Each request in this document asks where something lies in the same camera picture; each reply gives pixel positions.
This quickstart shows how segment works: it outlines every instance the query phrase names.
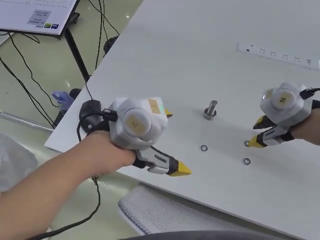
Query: metal bolt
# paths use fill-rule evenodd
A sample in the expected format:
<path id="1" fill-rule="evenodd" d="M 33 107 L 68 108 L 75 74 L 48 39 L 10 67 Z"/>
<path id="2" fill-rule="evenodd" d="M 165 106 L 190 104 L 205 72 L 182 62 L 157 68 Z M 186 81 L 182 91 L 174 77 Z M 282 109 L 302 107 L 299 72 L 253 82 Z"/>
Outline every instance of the metal bolt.
<path id="1" fill-rule="evenodd" d="M 207 145 L 201 145 L 200 149 L 201 149 L 202 152 L 206 152 L 206 151 L 208 151 L 208 146 Z"/>
<path id="2" fill-rule="evenodd" d="M 244 158 L 243 160 L 243 163 L 245 164 L 245 165 L 250 165 L 251 164 L 251 160 L 249 159 L 249 158 Z"/>
<path id="3" fill-rule="evenodd" d="M 213 119 L 217 115 L 216 107 L 217 107 L 218 101 L 213 100 L 210 102 L 209 107 L 207 107 L 204 112 L 203 116 L 207 120 Z"/>

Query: power socket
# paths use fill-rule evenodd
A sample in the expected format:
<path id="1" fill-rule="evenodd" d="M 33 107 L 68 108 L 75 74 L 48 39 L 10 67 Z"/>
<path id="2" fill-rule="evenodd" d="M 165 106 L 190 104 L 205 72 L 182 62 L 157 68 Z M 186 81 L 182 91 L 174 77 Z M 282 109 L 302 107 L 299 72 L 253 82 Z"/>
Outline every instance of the power socket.
<path id="1" fill-rule="evenodd" d="M 273 59 L 287 64 L 292 64 L 302 68 L 320 71 L 319 59 L 305 58 L 290 53 L 278 52 L 275 50 L 259 47 L 255 44 L 238 42 L 237 50 L 239 52 L 256 55 L 266 59 Z"/>

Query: tiled floor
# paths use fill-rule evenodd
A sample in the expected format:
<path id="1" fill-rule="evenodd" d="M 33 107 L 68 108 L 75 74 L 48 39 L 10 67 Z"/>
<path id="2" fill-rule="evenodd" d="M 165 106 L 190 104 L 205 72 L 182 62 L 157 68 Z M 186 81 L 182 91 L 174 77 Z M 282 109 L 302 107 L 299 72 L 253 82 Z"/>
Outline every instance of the tiled floor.
<path id="1" fill-rule="evenodd" d="M 104 1 L 106 16 L 119 32 L 124 29 L 130 17 L 142 2 L 142 0 Z M 92 2 L 95 6 L 99 6 L 98 0 L 92 0 Z M 91 74 L 94 71 L 97 56 L 100 14 L 87 0 L 81 0 L 76 11 L 80 13 L 80 18 L 78 24 L 72 25 L 70 29 Z M 106 28 L 109 37 L 116 35 L 116 32 L 107 23 Z M 41 44 L 37 44 L 20 34 L 13 35 L 14 42 L 32 69 L 35 80 L 49 94 L 55 90 L 69 92 L 73 88 L 83 88 L 84 79 L 66 41 L 47 36 L 39 36 L 38 38 Z M 102 35 L 102 46 L 105 41 L 106 36 Z M 100 53 L 101 60 L 103 56 L 102 48 Z M 0 56 L 54 119 L 59 110 L 50 105 L 46 96 L 32 82 L 30 73 L 10 40 L 0 45 Z M 6 72 L 2 65 L 0 66 L 0 110 L 49 126 L 33 107 L 17 81 Z M 40 162 L 44 162 L 56 154 L 43 146 L 49 136 L 46 132 L 4 119 L 0 119 L 0 131 L 13 137 L 17 142 L 35 153 Z M 119 216 L 117 202 L 136 184 L 136 182 L 132 182 L 119 174 L 105 176 L 100 184 L 102 204 L 98 213 L 89 222 L 52 239 L 115 240 L 135 236 L 135 231 Z M 82 220 L 95 209 L 96 204 L 96 188 L 88 180 L 77 189 L 65 204 L 52 224 L 52 228 L 57 229 Z"/>

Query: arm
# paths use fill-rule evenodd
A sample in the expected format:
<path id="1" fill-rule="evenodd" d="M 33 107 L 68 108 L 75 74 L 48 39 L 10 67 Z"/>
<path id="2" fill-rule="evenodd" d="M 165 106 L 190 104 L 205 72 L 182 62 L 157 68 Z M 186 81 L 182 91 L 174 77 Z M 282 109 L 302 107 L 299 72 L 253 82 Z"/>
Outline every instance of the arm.
<path id="1" fill-rule="evenodd" d="M 47 230 L 61 206 L 84 180 L 131 165 L 136 156 L 98 131 L 49 160 L 0 197 L 0 239 L 21 240 Z"/>
<path id="2" fill-rule="evenodd" d="M 313 109 L 311 115 L 290 130 L 296 139 L 303 139 L 320 146 L 320 108 Z"/>

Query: laptop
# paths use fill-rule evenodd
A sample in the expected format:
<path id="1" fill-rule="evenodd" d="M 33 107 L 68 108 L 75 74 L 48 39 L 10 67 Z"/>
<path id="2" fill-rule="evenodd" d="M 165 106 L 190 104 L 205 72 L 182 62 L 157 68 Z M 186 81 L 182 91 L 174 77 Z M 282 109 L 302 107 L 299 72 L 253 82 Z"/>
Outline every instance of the laptop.
<path id="1" fill-rule="evenodd" d="M 60 36 L 79 0 L 0 0 L 0 31 Z"/>

